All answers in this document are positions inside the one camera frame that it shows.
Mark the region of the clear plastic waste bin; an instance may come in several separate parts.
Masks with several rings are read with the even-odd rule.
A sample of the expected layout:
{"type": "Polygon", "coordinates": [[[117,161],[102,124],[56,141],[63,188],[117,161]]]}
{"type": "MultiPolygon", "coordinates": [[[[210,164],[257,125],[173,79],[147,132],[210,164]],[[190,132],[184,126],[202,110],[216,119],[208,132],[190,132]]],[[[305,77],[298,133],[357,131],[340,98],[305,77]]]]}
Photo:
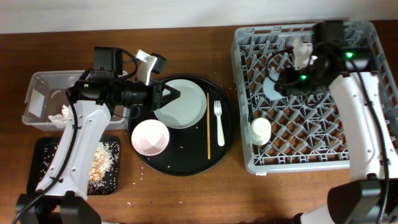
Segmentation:
{"type": "Polygon", "coordinates": [[[65,123],[53,123],[49,116],[62,113],[69,106],[65,89],[80,78],[81,70],[36,72],[32,75],[25,97],[22,122],[42,131],[63,131],[65,123]]]}

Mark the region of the pink bowl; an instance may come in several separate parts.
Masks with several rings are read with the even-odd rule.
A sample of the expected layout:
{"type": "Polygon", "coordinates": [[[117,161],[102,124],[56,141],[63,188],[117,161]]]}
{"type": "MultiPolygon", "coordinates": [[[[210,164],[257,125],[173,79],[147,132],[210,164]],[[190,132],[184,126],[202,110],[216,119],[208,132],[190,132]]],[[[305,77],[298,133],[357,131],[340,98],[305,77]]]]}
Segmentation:
{"type": "Polygon", "coordinates": [[[163,152],[170,141],[166,125],[155,119],[140,122],[131,134],[133,148],[143,156],[156,156],[163,152]]]}

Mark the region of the white plastic fork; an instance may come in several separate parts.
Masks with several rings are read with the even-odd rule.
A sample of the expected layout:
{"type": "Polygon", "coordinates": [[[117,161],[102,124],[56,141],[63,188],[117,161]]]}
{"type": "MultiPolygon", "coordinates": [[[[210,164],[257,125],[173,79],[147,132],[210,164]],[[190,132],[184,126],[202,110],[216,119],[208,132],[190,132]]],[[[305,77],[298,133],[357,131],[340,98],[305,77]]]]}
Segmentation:
{"type": "Polygon", "coordinates": [[[220,100],[215,100],[214,101],[214,114],[216,116],[216,122],[217,122],[217,142],[219,146],[224,146],[225,140],[224,140],[224,133],[223,133],[223,125],[221,121],[221,115],[222,115],[222,107],[221,107],[221,101],[220,100]]]}

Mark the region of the cooked rice pile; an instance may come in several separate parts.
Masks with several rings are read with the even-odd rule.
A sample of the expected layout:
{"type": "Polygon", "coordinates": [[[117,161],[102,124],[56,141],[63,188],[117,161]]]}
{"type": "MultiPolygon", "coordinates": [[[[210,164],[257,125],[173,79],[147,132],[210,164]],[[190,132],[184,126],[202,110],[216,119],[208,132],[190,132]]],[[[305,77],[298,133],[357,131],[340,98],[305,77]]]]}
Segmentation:
{"type": "MultiPolygon", "coordinates": [[[[42,153],[39,176],[40,182],[46,172],[58,149],[58,142],[45,141],[43,146],[39,147],[42,153]]],[[[109,195],[116,191],[118,186],[119,158],[121,153],[121,144],[117,141],[99,142],[95,158],[89,173],[87,185],[88,195],[109,195]]]]}

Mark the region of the round black serving tray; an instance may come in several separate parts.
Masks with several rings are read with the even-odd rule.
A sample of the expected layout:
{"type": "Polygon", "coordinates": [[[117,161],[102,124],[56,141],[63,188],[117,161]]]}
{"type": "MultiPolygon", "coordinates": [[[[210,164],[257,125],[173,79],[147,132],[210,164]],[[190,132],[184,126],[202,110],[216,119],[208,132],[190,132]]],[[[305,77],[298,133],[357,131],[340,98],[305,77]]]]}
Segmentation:
{"type": "Polygon", "coordinates": [[[187,176],[204,172],[215,166],[228,152],[234,141],[236,129],[233,104],[227,94],[214,83],[193,75],[179,75],[163,79],[166,83],[174,79],[193,81],[209,93],[210,96],[210,136],[211,159],[207,159],[206,114],[198,124],[185,129],[169,128],[170,142],[166,149],[156,156],[137,155],[151,168],[168,175],[187,176]],[[219,146],[216,133],[216,116],[214,101],[220,100],[222,107],[221,121],[223,125],[225,145],[219,146]]]}

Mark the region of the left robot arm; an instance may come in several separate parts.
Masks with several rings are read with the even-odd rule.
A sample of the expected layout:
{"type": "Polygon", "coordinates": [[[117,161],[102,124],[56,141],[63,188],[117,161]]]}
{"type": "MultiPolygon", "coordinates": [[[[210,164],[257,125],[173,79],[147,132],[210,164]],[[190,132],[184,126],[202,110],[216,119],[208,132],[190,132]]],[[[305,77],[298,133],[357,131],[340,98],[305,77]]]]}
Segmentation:
{"type": "Polygon", "coordinates": [[[87,202],[98,143],[116,106],[146,105],[155,111],[180,97],[180,91],[150,79],[166,61],[141,50],[95,47],[93,67],[65,90],[69,113],[52,163],[35,192],[19,196],[13,223],[102,222],[87,202]]]}

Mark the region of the wooden chopstick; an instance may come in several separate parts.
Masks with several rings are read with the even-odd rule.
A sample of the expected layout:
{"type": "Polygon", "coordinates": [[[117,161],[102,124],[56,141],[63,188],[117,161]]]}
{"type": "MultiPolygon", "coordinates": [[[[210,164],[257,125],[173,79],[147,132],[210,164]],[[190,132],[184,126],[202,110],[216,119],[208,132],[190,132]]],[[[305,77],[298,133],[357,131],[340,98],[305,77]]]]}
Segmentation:
{"type": "Polygon", "coordinates": [[[210,136],[210,96],[206,93],[206,140],[207,140],[207,159],[211,159],[211,136],[210,136]]]}

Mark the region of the cream plastic cup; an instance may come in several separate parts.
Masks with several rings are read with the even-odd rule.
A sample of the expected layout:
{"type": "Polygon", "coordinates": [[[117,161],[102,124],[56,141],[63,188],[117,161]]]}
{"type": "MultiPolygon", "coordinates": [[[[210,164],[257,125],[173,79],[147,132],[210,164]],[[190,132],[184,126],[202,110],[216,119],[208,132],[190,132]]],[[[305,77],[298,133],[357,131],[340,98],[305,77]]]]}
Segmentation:
{"type": "Polygon", "coordinates": [[[252,143],[257,146],[265,145],[271,138],[271,123],[265,118],[256,118],[251,123],[252,143]]]}

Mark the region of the black rectangular tray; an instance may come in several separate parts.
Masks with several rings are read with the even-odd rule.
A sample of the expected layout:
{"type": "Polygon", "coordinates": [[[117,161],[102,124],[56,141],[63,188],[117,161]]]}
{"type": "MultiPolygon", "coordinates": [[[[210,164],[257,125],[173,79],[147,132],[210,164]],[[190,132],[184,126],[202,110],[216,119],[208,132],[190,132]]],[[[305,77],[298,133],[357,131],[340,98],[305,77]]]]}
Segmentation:
{"type": "MultiPolygon", "coordinates": [[[[50,142],[60,142],[60,138],[56,138],[56,137],[47,137],[47,138],[40,138],[39,140],[37,140],[36,144],[35,144],[35,149],[34,149],[34,155],[33,155],[33,159],[32,159],[32,164],[30,167],[30,174],[29,174],[29,179],[27,182],[27,193],[32,194],[35,192],[36,186],[39,183],[39,181],[37,180],[38,176],[39,176],[39,168],[40,168],[40,158],[42,153],[39,151],[39,147],[43,146],[45,141],[50,141],[50,142]]],[[[104,136],[101,138],[100,142],[104,142],[104,141],[117,141],[120,142],[120,139],[117,136],[104,136]]]]}

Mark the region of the white napkin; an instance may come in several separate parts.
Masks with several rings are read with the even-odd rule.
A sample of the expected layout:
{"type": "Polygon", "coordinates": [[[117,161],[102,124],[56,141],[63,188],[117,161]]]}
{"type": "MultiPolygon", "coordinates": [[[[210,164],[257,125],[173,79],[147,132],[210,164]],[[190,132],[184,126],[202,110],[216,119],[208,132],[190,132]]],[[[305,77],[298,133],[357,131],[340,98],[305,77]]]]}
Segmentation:
{"type": "Polygon", "coordinates": [[[66,123],[69,116],[69,107],[62,105],[62,110],[60,114],[48,115],[48,119],[52,123],[66,123]]]}

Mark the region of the grey dishwasher rack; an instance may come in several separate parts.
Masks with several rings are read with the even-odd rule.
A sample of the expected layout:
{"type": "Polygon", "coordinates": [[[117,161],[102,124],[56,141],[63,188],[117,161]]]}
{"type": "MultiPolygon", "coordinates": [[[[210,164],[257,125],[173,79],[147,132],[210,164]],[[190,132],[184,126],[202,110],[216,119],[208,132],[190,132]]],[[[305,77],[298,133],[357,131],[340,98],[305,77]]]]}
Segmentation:
{"type": "Polygon", "coordinates": [[[266,77],[273,82],[283,68],[293,65],[293,56],[284,49],[295,38],[309,42],[311,31],[311,24],[292,24],[243,27],[234,33],[231,59],[244,165],[252,174],[349,167],[342,122],[329,93],[272,101],[262,90],[266,77]],[[265,145],[252,143],[251,123],[256,118],[271,123],[271,138],[265,145]]]}

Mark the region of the grey round plate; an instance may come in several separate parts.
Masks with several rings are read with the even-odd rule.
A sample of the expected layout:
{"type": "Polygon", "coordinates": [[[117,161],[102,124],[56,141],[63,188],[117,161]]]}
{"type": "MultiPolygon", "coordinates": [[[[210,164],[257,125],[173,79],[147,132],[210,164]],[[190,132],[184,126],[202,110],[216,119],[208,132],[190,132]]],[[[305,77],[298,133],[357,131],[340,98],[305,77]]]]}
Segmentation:
{"type": "Polygon", "coordinates": [[[155,110],[156,118],[175,129],[185,129],[199,122],[206,111],[206,96],[202,88],[186,79],[174,79],[165,84],[178,90],[180,97],[155,110]]]}

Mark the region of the light blue plastic cup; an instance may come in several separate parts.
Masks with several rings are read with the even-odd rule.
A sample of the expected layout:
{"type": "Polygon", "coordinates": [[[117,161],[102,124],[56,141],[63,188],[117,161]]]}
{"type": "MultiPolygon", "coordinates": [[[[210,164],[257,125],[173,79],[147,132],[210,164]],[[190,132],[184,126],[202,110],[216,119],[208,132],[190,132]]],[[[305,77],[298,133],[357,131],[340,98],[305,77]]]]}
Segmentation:
{"type": "Polygon", "coordinates": [[[265,97],[274,101],[283,99],[282,96],[278,91],[275,90],[275,83],[270,80],[269,77],[266,77],[262,84],[262,90],[265,94],[265,97]]]}

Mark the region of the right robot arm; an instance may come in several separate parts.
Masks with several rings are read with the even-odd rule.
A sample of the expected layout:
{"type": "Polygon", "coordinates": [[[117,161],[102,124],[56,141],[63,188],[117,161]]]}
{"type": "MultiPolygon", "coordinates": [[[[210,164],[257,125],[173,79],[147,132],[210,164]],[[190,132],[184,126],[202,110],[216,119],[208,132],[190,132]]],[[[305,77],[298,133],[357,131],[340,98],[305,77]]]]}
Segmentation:
{"type": "Polygon", "coordinates": [[[379,97],[379,79],[368,49],[345,40],[342,21],[312,28],[304,64],[283,69],[281,95],[328,89],[341,117],[351,180],[329,190],[326,205],[295,216],[296,223],[394,223],[397,221],[397,153],[379,97]]]}

